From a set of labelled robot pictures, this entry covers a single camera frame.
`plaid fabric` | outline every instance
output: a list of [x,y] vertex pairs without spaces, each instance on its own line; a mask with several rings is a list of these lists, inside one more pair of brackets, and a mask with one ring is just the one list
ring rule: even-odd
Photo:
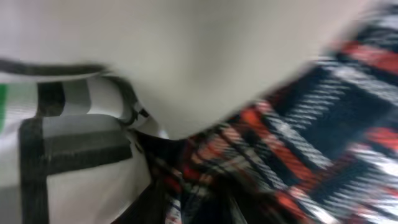
[[169,188],[165,222],[228,223],[227,206],[232,223],[398,223],[397,76],[388,1],[341,50],[236,116],[186,141],[141,136]]
[[120,216],[150,184],[126,132],[148,117],[138,104],[115,78],[0,85],[0,222]]

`green patch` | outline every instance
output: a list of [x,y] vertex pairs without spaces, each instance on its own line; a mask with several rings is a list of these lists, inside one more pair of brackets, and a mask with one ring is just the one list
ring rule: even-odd
[[0,84],[0,133],[4,127],[6,119],[6,96],[7,96],[7,85]]

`clothing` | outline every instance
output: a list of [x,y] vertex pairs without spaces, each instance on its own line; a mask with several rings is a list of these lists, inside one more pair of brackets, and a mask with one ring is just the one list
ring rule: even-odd
[[396,222],[397,17],[391,1],[298,80],[181,141],[135,142],[148,114],[120,79],[23,70],[31,83],[0,85],[0,220]]
[[169,186],[166,223],[222,223],[225,207],[231,223],[397,223],[397,18],[393,2],[298,80],[204,133],[141,136]]

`plaid shirt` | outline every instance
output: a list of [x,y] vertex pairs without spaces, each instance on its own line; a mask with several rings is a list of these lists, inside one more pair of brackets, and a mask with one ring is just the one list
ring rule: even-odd
[[[32,81],[0,85],[2,223],[131,223],[148,207],[156,194],[126,132],[148,115],[121,80],[92,77],[105,72],[0,60],[1,75]],[[397,75],[389,1],[339,51],[225,122],[182,141],[138,133],[167,188],[161,222],[397,223]]]
[[141,136],[169,186],[166,223],[398,223],[397,76],[389,1],[236,116],[186,141]]

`red and navy plaid fabric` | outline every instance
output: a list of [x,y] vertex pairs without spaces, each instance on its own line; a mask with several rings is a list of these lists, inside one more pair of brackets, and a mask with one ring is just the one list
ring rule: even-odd
[[397,223],[397,109],[390,1],[290,85],[189,140],[144,143],[169,186],[166,223]]

